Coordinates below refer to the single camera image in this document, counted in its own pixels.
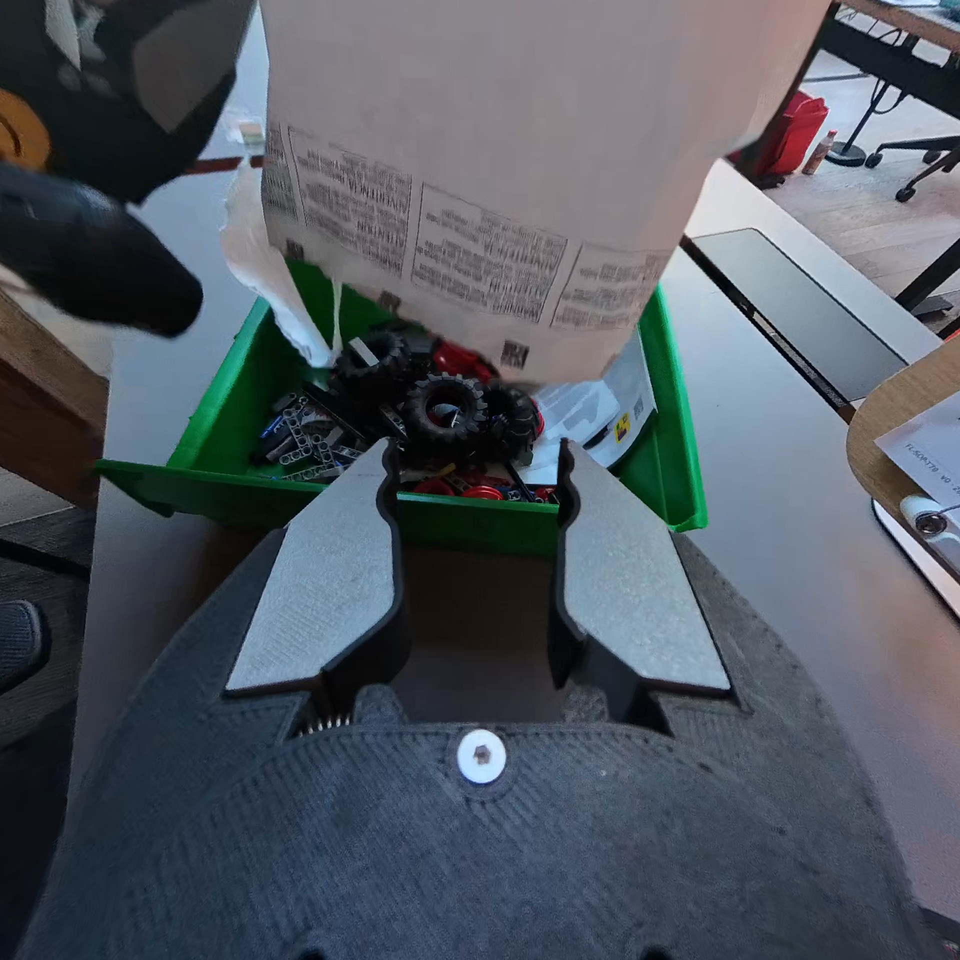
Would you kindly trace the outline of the dark grey flat panel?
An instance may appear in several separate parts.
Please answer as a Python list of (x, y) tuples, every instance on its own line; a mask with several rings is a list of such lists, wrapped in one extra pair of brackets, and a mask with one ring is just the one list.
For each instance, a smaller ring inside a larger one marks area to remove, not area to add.
[(692, 238), (686, 255), (841, 419), (906, 360), (765, 234), (748, 227)]

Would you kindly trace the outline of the printed instruction sheet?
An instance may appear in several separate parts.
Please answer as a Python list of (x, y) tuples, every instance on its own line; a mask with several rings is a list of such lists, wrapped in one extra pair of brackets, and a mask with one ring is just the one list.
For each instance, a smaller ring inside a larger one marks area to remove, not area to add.
[(958, 391), (874, 443), (929, 499), (948, 511), (958, 509)]

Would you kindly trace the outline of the red plastic bin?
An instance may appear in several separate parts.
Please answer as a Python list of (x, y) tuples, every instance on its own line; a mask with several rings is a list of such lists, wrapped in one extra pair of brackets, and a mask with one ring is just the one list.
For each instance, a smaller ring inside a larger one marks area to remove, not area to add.
[(781, 114), (764, 130), (756, 143), (757, 186), (772, 189), (801, 166), (822, 125), (829, 116), (822, 97), (798, 90)]

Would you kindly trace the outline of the white clip with metal eyelet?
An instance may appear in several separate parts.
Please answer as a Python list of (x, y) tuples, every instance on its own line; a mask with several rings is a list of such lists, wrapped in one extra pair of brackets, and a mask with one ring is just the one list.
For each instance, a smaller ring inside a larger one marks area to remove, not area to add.
[(959, 503), (945, 506), (927, 496), (908, 495), (899, 502), (907, 524), (923, 539), (959, 540)]

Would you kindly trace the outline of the white instruction booklet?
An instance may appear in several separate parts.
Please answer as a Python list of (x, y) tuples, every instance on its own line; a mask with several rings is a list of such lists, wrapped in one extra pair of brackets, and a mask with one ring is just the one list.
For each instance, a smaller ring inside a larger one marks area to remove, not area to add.
[(642, 435), (657, 404), (639, 331), (635, 331), (600, 380), (549, 384), (533, 393), (543, 420), (531, 462), (520, 476), (529, 486), (557, 479), (560, 442), (579, 444), (610, 470)]

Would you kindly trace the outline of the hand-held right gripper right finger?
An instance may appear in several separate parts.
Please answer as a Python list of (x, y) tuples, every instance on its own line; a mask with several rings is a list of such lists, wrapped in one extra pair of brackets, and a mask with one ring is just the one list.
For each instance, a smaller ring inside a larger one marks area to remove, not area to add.
[(668, 526), (576, 441), (558, 451), (547, 662), (555, 689), (731, 694)]

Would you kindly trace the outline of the pile of lego pieces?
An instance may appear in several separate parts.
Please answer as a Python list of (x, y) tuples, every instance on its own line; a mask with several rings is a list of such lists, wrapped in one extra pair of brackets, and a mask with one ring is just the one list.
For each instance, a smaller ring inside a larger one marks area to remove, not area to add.
[(522, 480), (525, 465), (487, 462), (482, 449), (484, 434), (468, 451), (416, 449), (403, 420), (404, 404), (416, 381), (429, 374), (449, 373), (478, 379), (486, 390), (496, 381), (508, 383), (480, 354), (411, 323), (382, 323), (360, 337), (378, 331), (396, 333), (406, 343), (410, 366), (403, 385), (372, 396), (348, 394), (335, 379), (335, 362), (324, 380), (305, 382), (274, 402), (270, 419), (250, 455), (254, 466), (273, 468), (268, 479), (327, 485), (375, 442), (389, 439), (398, 446), (399, 483), (404, 491), (435, 498), (534, 505), (558, 502), (555, 483), (529, 486)]

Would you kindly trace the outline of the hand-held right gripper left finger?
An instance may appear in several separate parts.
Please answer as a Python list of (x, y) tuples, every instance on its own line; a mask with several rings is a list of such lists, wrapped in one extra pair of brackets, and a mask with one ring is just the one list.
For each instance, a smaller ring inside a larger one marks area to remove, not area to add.
[(400, 674), (399, 485), (399, 447), (381, 438), (289, 522), (225, 693), (355, 694)]

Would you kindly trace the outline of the brown wooden furniture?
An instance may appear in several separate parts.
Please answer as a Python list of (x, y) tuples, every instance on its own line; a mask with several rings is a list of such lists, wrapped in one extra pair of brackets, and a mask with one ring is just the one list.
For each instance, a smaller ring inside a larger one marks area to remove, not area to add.
[(1, 466), (74, 507), (94, 510), (109, 382), (1, 294)]

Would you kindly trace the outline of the wooden desk with black legs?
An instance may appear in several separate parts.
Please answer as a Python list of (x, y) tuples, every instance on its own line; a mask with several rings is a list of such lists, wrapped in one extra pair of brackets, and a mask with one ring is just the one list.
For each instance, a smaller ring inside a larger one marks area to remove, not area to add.
[(814, 51), (959, 118), (958, 9), (831, 2)]

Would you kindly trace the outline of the black lego tire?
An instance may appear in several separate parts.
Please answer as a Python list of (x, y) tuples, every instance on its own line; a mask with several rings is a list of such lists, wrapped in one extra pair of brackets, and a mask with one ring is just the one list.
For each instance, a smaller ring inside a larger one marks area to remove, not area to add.
[(495, 381), (487, 388), (486, 414), (482, 443), (486, 462), (528, 466), (543, 427), (534, 399), (518, 387)]
[(475, 378), (429, 373), (414, 382), (403, 409), (410, 444), (423, 452), (471, 450), (489, 426), (486, 386)]
[(344, 345), (334, 376), (345, 393), (370, 397), (402, 386), (409, 367), (410, 354), (402, 337), (378, 331), (366, 338), (354, 337)]

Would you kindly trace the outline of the black office chair base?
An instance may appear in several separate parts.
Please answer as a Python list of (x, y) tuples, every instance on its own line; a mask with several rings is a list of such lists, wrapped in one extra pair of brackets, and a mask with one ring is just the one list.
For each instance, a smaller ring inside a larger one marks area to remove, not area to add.
[(913, 137), (886, 137), (876, 139), (871, 149), (865, 149), (859, 138), (865, 128), (884, 116), (894, 114), (903, 104), (935, 108), (904, 91), (894, 88), (886, 80), (874, 80), (868, 104), (845, 138), (837, 134), (825, 161), (841, 168), (874, 170), (888, 155), (914, 156), (918, 170), (895, 191), (894, 199), (906, 204), (915, 197), (917, 186), (933, 174), (949, 174), (958, 168), (958, 130), (950, 133), (924, 134)]

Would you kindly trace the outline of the white printed paper bag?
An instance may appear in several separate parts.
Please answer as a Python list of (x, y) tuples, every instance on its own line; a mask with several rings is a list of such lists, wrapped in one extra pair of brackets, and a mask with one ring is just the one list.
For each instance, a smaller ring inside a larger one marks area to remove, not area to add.
[(828, 2), (260, 2), (270, 246), (510, 380), (600, 379)]

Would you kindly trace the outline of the green plastic bin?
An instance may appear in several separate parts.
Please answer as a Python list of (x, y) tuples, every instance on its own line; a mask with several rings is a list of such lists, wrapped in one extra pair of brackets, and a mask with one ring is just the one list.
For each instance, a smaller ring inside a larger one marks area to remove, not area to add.
[[(658, 285), (637, 326), (656, 414), (612, 472), (673, 531), (707, 528), (709, 509), (681, 354), (666, 291)], [(102, 459), (95, 470), (143, 507), (192, 514), (230, 526), (276, 529), (324, 487), (275, 478), (254, 466), (268, 406), (299, 386), (306, 366), (283, 337), (267, 301), (247, 314), (165, 465)], [(398, 494), (398, 525), (408, 546), (549, 559), (557, 507), (462, 496)]]

